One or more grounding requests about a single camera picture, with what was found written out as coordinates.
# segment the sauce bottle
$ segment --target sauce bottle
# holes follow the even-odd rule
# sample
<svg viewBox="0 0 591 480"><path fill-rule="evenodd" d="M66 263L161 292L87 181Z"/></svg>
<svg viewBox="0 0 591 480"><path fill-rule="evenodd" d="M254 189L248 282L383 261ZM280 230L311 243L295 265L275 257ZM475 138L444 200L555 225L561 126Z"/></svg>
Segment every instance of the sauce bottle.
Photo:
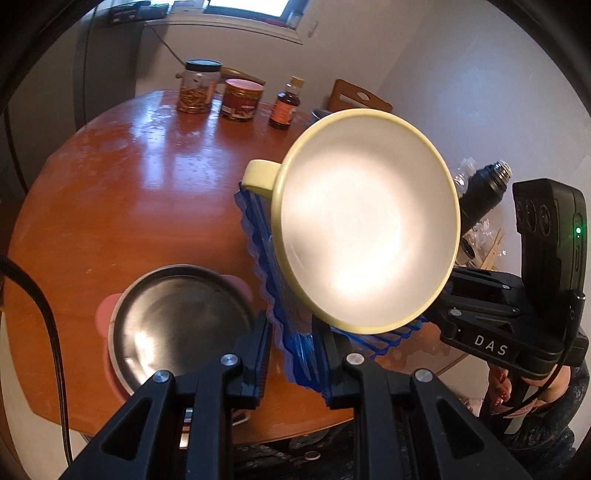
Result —
<svg viewBox="0 0 591 480"><path fill-rule="evenodd" d="M304 86L304 80L292 77L285 91L277 95L273 111L269 118L269 125L279 130L287 130L298 106L300 105L300 90Z"/></svg>

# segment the yellow mug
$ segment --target yellow mug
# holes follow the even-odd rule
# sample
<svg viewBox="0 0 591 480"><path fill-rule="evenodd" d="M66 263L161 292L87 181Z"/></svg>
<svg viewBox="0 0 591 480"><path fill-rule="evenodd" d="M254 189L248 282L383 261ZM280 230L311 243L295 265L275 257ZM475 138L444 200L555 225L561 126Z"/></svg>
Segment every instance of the yellow mug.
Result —
<svg viewBox="0 0 591 480"><path fill-rule="evenodd" d="M252 160L242 185L271 199L272 240L291 288L339 329L399 328L451 273L460 239L451 175L427 137L390 113L333 113L283 163Z"/></svg>

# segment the black lid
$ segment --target black lid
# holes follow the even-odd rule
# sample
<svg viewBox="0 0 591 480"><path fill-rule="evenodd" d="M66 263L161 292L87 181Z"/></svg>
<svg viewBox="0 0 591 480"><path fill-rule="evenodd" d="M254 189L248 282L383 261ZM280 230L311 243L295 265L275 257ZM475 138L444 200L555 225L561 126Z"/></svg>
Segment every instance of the black lid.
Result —
<svg viewBox="0 0 591 480"><path fill-rule="evenodd" d="M187 60L185 68L191 72L219 72L222 64L214 60Z"/></svg>

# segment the power cord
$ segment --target power cord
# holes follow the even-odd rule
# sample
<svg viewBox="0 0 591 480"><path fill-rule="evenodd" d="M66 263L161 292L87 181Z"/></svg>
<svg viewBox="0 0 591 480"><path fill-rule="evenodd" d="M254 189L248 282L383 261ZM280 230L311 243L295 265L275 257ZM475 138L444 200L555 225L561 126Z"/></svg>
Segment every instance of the power cord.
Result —
<svg viewBox="0 0 591 480"><path fill-rule="evenodd" d="M148 22L144 22L144 25L146 27L148 27L152 32L154 32L154 35L156 35L156 37L158 37L158 40L160 40L160 43L167 48L167 50L173 55L173 57L175 59L177 59L177 62L179 62L184 68L185 62L183 61L183 59L181 57L179 57L174 52L174 50L164 41L164 39L160 35L158 35L158 32L156 31L156 29L152 25L150 25Z"/></svg>
<svg viewBox="0 0 591 480"><path fill-rule="evenodd" d="M25 176L22 174L21 164L18 161L17 157L17 149L14 147L14 138L12 137L12 127L10 124L10 114L8 113L8 105L6 105L6 107L4 108L4 130L6 131L8 151L10 152L10 156L12 157L12 164L14 165L14 170L17 172L18 181L20 182L25 194L28 194L29 187L27 185L27 181L25 180Z"/></svg>
<svg viewBox="0 0 591 480"><path fill-rule="evenodd" d="M51 353L53 355L53 365L56 370L57 394L60 402L61 417L61 436L64 443L64 453L68 466L72 464L72 446L70 444L70 425L68 421L68 407L66 400L66 381L64 380L64 367L61 359L60 339L57 334L56 320L53 317L51 307L45 298L45 295L39 288L39 285L15 262L6 255L0 254L0 274L6 275L14 283L20 286L33 299L43 320L51 344Z"/></svg>

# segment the thermos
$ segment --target thermos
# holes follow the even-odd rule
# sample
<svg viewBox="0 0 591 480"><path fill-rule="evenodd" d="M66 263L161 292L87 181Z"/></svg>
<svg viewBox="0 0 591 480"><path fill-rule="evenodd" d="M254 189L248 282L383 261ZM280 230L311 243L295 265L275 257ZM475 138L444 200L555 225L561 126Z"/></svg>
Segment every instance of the thermos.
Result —
<svg viewBox="0 0 591 480"><path fill-rule="evenodd" d="M460 198L460 234L464 235L499 204L507 190L511 168L498 161L478 170Z"/></svg>

